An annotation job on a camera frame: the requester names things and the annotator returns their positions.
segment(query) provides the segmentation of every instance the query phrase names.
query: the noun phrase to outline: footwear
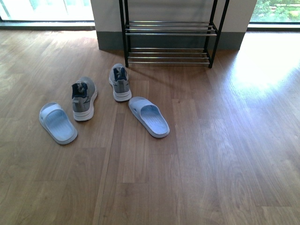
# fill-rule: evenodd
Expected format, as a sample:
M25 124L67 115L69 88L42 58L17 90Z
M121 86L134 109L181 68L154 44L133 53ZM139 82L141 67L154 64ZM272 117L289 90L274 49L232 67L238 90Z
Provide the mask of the footwear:
M39 121L58 144L69 144L77 137L77 130L65 111L55 102L43 106L39 112Z
M133 115L153 137L162 138L170 133L169 126L158 107L149 100L143 97L133 97L128 105Z
M94 100L98 95L94 82L88 77L80 78L72 85L73 115L76 121L86 121L94 115Z
M108 80L113 87L113 97L116 101L124 102L131 99L128 74L122 64L118 63L112 67Z

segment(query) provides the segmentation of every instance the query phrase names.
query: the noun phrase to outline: white wall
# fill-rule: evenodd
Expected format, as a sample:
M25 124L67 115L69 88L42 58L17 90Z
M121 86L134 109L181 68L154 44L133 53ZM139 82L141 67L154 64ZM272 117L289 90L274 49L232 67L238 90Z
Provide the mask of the white wall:
M223 32L246 32L257 0L230 0ZM207 21L212 0L128 0L130 20ZM218 1L215 24L225 0ZM96 31L121 31L118 0L91 0Z

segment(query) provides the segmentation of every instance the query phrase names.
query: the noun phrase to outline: greenery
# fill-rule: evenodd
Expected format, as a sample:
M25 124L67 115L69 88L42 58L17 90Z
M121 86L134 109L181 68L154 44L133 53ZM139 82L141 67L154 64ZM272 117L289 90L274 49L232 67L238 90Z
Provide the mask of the greenery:
M300 0L257 0L251 22L300 22Z

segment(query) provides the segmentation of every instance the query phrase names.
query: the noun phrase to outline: shoelace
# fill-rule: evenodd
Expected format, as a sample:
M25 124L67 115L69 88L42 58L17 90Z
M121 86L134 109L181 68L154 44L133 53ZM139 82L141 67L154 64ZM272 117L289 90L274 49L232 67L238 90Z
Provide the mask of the shoelace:
M82 85L82 82L81 82L81 81L77 81L76 84L77 84L77 89L78 89L78 91L79 91L80 93L83 93L84 87L83 87L83 85Z

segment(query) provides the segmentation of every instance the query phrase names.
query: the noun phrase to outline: slide sandal strap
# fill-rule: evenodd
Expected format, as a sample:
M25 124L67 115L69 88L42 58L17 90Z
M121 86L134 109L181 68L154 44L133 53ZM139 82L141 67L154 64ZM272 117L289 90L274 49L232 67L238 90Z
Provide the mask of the slide sandal strap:
M144 108L145 106L149 106L149 105L153 105L157 108L156 105L154 105L153 103L151 103L149 100L147 99L142 99L142 100L139 100L139 101L136 101L132 104L132 107L136 110L137 114L139 116L141 116L141 110L142 108Z
M47 107L43 111L41 111L40 118L42 120L45 120L50 113L52 113L56 110L62 110L62 108L58 104L54 104L50 107Z

